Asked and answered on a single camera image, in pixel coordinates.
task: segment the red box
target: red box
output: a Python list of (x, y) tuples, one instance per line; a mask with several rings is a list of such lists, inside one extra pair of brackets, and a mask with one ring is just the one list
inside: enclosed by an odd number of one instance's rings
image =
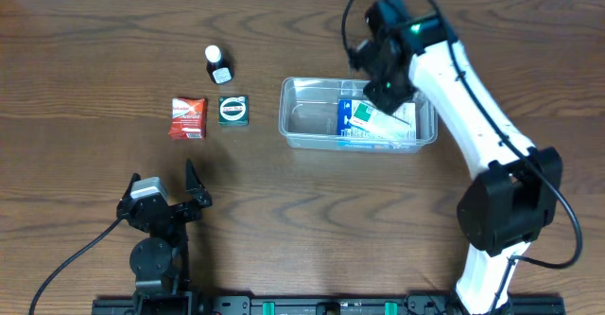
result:
[(208, 103), (205, 98), (173, 98), (170, 136), (174, 140), (205, 138), (207, 114)]

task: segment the cable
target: cable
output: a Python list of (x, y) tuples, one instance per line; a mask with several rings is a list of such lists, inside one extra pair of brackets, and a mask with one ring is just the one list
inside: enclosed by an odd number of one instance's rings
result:
[[(441, 10), (439, 9), (439, 5), (437, 4), (437, 2), (435, 0), (426, 0), (431, 8), (433, 8), (433, 10), (435, 10), (435, 14), (437, 15), (437, 17), (439, 18), (439, 21), (441, 23), (442, 26), (446, 26), (446, 21), (445, 18), (443, 17)], [(349, 10), (351, 9), (351, 6), (353, 5), (354, 0), (349, 0), (349, 3), (347, 4), (347, 7), (345, 8), (343, 15), (342, 15), (342, 26), (341, 26), (341, 34), (342, 34), (342, 42), (344, 45), (345, 50), (347, 51), (347, 53), (349, 53), (349, 47), (348, 47), (348, 43), (347, 43), (347, 37), (346, 37), (346, 21), (347, 21), (347, 16), (349, 14)], [(455, 35), (452, 34), (451, 30), (447, 27), (444, 28), (445, 29), (445, 33), (447, 35), (447, 49), (450, 55), (450, 59), (452, 60), (452, 63), (454, 65), (454, 69), (456, 70), (456, 74), (458, 76), (458, 79), (460, 80), (460, 82), (462, 83), (462, 85), (464, 86), (464, 89), (466, 90), (467, 94), (469, 95), (469, 97), (471, 98), (471, 100), (474, 102), (474, 104), (476, 105), (476, 107), (479, 109), (479, 111), (481, 112), (481, 114), (483, 115), (483, 117), (485, 117), (486, 121), (490, 124), (490, 126), (492, 127), (493, 131), (498, 135), (498, 137), (500, 138), (500, 140), (502, 141), (502, 143), (510, 149), (510, 151), (512, 153), (514, 153), (524, 164), (525, 166), (548, 188), (548, 190), (550, 190), (553, 195), (559, 200), (559, 202), (561, 203), (563, 209), (565, 210), (565, 213), (567, 214), (567, 216), (569, 217), (569, 219), (571, 220), (571, 224), (572, 227), (574, 228), (574, 233), (576, 235), (576, 250), (574, 251), (574, 254), (572, 255), (571, 258), (569, 258), (567, 261), (562, 262), (562, 263), (548, 263), (548, 262), (544, 262), (542, 260), (538, 260), (538, 259), (534, 259), (534, 258), (530, 258), (530, 257), (525, 257), (522, 255), (512, 255), (511, 257), (509, 257), (509, 264), (507, 265), (507, 268), (505, 270), (504, 276), (502, 277), (502, 280), (500, 281), (500, 287), (498, 288), (498, 292), (495, 294), (494, 300), (493, 300), (493, 305), (492, 305), (492, 309), (490, 311), (490, 313), (493, 313), (495, 311), (495, 307), (497, 306), (498, 300), (500, 299), (500, 295), (502, 293), (502, 291), (504, 290), (504, 286), (506, 286), (506, 281), (508, 280), (508, 276), (510, 274), (511, 268), (512, 266), (515, 264), (515, 261), (519, 260), (519, 261), (524, 261), (539, 267), (543, 267), (543, 268), (547, 268), (547, 269), (555, 269), (555, 270), (561, 270), (561, 269), (566, 269), (571, 267), (572, 265), (574, 265), (579, 257), (580, 254), (582, 252), (582, 247), (583, 247), (583, 239), (582, 239), (582, 232), (581, 232), (581, 228), (579, 226), (579, 221), (578, 221), (578, 217), (576, 216), (576, 214), (574, 213), (574, 210), (572, 209), (571, 205), (569, 204), (569, 202), (565, 199), (565, 197), (563, 196), (563, 194), (561, 193), (561, 191), (559, 191), (559, 189), (557, 187), (555, 187), (547, 178), (546, 176), (540, 171), (540, 169), (538, 167), (536, 167), (535, 165), (533, 165), (533, 163), (531, 163), (531, 161), (529, 161), (529, 159), (523, 155), (523, 153), (516, 148), (512, 142), (509, 140), (509, 137), (503, 133), (500, 128), (497, 126), (497, 124), (493, 121), (492, 117), (488, 114), (488, 112), (485, 110), (485, 108), (483, 107), (483, 105), (481, 105), (481, 102), (478, 100), (478, 98), (476, 97), (475, 93), (473, 92), (473, 89), (471, 89), (471, 86), (469, 85), (469, 83), (467, 82), (465, 76), (464, 76), (464, 72), (460, 69), (460, 66), (458, 64), (458, 60), (456, 58), (456, 54), (454, 52), (454, 47), (452, 46), (452, 43), (454, 42), (454, 40), (456, 39)]]
[(80, 257), (82, 254), (86, 253), (90, 248), (94, 247), (96, 245), (96, 243), (101, 241), (101, 239), (105, 238), (105, 236), (108, 235), (113, 230), (113, 228), (115, 228), (117, 226), (117, 224), (120, 223), (120, 221), (122, 221), (122, 218), (116, 219), (112, 223), (112, 225), (110, 225), (110, 227), (107, 228), (107, 230), (103, 231), (101, 233), (101, 235), (99, 235), (97, 238), (95, 238), (95, 240), (93, 240), (92, 242), (88, 243), (85, 247), (80, 249), (77, 253), (75, 253), (71, 257), (67, 258), (66, 261), (64, 261), (61, 265), (59, 265), (59, 267), (55, 271), (53, 271), (53, 273), (51, 273), (50, 276), (48, 276), (48, 278), (46, 278), (44, 283), (42, 283), (42, 285), (38, 289), (38, 292), (36, 292), (36, 296), (34, 296), (33, 300), (31, 300), (31, 305), (29, 306), (29, 315), (34, 315), (34, 310), (36, 309), (36, 304), (38, 303), (40, 296), (42, 296), (42, 293), (44, 292), (46, 287), (48, 287), (50, 282), (59, 274), (59, 272), (61, 272), (63, 269), (65, 269), (71, 262), (75, 261), (76, 258)]

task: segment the white bottle cap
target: white bottle cap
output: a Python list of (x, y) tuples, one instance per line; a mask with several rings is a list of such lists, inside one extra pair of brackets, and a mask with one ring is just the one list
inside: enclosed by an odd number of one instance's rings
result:
[(220, 55), (220, 49), (216, 45), (210, 45), (206, 48), (206, 59), (212, 63), (220, 61), (222, 56)]

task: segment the product label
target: product label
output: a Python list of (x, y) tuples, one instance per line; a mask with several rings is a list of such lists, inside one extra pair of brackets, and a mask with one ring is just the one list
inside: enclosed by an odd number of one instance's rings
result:
[(220, 68), (215, 70), (212, 73), (212, 76), (215, 77), (216, 83), (224, 83), (228, 80), (231, 80), (231, 73), (229, 72), (229, 68)]
[(405, 103), (402, 118), (386, 115), (367, 102), (360, 102), (349, 120), (351, 126), (388, 140), (413, 140), (416, 138), (414, 103)]
[(221, 126), (248, 126), (248, 99), (246, 96), (218, 99), (218, 124)]
[(353, 116), (353, 110), (357, 109), (359, 103), (361, 103), (360, 100), (351, 99), (341, 99), (338, 101), (337, 135), (354, 138), (382, 139), (378, 135), (374, 135), (358, 127), (351, 126), (350, 121), (351, 117)]
[(203, 139), (206, 134), (206, 99), (172, 99), (170, 136), (175, 139)]
[(377, 144), (364, 144), (354, 143), (349, 141), (338, 141), (338, 145), (343, 148), (349, 149), (395, 149), (393, 145), (377, 145)]

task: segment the green led light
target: green led light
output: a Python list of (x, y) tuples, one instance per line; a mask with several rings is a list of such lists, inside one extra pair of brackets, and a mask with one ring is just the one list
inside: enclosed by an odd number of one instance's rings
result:
[(420, 24), (413, 25), (409, 28), (413, 33), (420, 33)]

